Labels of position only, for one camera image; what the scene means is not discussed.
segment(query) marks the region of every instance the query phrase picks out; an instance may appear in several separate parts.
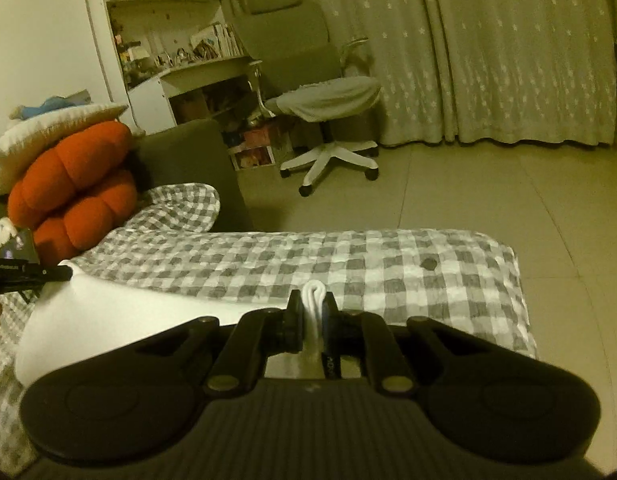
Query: blue plush toy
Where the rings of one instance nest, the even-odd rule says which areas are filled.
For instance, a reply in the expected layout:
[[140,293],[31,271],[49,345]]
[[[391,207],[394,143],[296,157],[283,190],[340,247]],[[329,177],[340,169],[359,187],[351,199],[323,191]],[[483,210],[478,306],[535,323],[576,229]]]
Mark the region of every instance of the blue plush toy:
[[9,115],[10,119],[21,119],[25,121],[31,117],[45,114],[53,110],[60,110],[60,108],[68,108],[69,106],[75,106],[74,103],[64,99],[63,97],[53,96],[46,99],[40,106],[18,106]]

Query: sofa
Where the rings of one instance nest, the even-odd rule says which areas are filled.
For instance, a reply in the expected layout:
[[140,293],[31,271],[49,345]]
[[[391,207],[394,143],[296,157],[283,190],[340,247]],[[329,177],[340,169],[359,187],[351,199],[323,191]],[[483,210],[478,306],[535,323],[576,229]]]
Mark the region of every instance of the sofa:
[[[125,166],[133,174],[138,192],[184,182],[213,186],[221,196],[221,210],[212,230],[253,230],[216,121],[190,121],[142,137],[128,154]],[[7,200],[7,195],[0,196],[0,218],[6,216]]]

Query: office chair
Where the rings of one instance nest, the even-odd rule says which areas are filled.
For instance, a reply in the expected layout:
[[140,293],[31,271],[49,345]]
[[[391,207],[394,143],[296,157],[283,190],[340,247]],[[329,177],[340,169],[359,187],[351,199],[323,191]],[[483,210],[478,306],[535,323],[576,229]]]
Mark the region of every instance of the office chair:
[[380,97],[374,77],[343,77],[351,51],[368,41],[352,40],[338,53],[329,43],[329,31],[317,4],[303,0],[244,0],[246,12],[236,18],[236,30],[249,56],[249,79],[263,116],[292,115],[319,123],[323,143],[280,167],[283,178],[290,170],[313,163],[304,177],[300,194],[313,192],[313,183],[329,160],[339,158],[366,168],[368,180],[380,174],[377,163],[355,152],[377,155],[372,140],[334,140],[329,121],[359,114]]

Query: tiled floor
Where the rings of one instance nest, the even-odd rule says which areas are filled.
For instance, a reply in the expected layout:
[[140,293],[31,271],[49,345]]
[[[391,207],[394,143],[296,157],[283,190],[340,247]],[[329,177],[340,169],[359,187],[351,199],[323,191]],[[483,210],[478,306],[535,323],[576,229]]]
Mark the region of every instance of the tiled floor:
[[583,377],[602,402],[588,453],[617,467],[617,152],[524,144],[381,150],[380,178],[335,164],[308,198],[303,172],[240,172],[264,231],[459,228],[518,253],[540,358]]

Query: curtain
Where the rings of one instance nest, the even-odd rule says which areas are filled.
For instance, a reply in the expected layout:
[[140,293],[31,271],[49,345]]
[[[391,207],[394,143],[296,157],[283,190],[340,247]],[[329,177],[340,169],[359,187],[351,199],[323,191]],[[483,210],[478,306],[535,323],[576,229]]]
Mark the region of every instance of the curtain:
[[613,142],[617,0],[314,1],[336,45],[369,37],[384,145]]

